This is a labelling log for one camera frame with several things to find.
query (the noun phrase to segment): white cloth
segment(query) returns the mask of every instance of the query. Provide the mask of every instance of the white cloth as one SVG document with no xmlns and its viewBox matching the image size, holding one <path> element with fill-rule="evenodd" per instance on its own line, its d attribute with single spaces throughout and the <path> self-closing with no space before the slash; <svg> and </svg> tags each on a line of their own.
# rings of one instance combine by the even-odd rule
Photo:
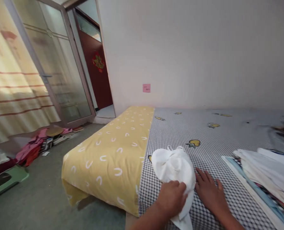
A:
<svg viewBox="0 0 284 230">
<path fill-rule="evenodd" d="M 257 152 L 238 149 L 244 173 L 284 203 L 284 155 L 259 148 Z"/>
<path fill-rule="evenodd" d="M 180 230 L 192 230 L 189 211 L 193 202 L 196 177 L 189 156 L 182 147 L 175 150 L 157 149 L 152 155 L 152 164 L 155 174 L 161 182 L 178 180 L 186 184 L 185 194 L 188 194 L 186 203 L 182 211 L 173 217 L 171 221 Z"/>
<path fill-rule="evenodd" d="M 247 183 L 246 179 L 238 172 L 238 170 L 227 160 L 228 157 L 222 156 L 222 159 L 228 167 L 234 172 L 239 181 L 243 184 L 249 194 L 254 198 L 260 208 L 267 215 L 269 220 L 273 223 L 276 229 L 284 230 L 284 223 L 277 217 L 277 215 L 270 209 L 270 207 L 262 200 L 262 198 L 254 191 L 254 189 Z"/>
</svg>

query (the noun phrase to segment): frosted glass door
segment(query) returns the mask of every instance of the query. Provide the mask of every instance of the frosted glass door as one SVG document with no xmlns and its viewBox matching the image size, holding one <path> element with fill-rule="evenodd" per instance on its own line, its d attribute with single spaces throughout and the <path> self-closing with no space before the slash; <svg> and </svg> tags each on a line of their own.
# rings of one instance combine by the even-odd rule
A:
<svg viewBox="0 0 284 230">
<path fill-rule="evenodd" d="M 62 13 L 42 1 L 12 0 L 67 122 L 91 115 Z"/>
</svg>

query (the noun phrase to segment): hand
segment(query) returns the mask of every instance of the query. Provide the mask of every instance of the hand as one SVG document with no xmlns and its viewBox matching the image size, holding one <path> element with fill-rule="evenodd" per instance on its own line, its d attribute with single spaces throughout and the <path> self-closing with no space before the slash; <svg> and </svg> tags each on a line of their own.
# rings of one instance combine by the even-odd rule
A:
<svg viewBox="0 0 284 230">
<path fill-rule="evenodd" d="M 183 209 L 188 197 L 187 194 L 184 194 L 186 188 L 185 183 L 173 180 L 161 185 L 158 199 L 154 205 L 158 207 L 166 220 L 173 218 Z"/>
<path fill-rule="evenodd" d="M 217 218 L 220 215 L 230 215 L 230 210 L 224 195 L 224 188 L 219 179 L 216 179 L 218 186 L 215 185 L 212 176 L 205 171 L 196 168 L 196 192 L 204 206 Z"/>
</svg>

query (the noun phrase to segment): striped curtain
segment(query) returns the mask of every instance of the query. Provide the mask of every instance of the striped curtain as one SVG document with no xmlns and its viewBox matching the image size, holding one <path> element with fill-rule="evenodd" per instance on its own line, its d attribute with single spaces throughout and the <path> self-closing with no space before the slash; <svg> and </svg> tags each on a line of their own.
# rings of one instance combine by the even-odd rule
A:
<svg viewBox="0 0 284 230">
<path fill-rule="evenodd" d="M 46 87 L 0 0 L 0 143 L 57 121 Z"/>
</svg>

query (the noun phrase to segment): plastic stool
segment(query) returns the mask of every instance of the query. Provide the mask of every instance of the plastic stool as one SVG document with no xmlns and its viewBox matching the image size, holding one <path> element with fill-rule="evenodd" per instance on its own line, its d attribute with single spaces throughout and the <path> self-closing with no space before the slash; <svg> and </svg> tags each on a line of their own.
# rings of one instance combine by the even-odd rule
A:
<svg viewBox="0 0 284 230">
<path fill-rule="evenodd" d="M 14 167 L 0 174 L 0 195 L 22 182 L 29 176 L 24 168 L 15 165 Z"/>
</svg>

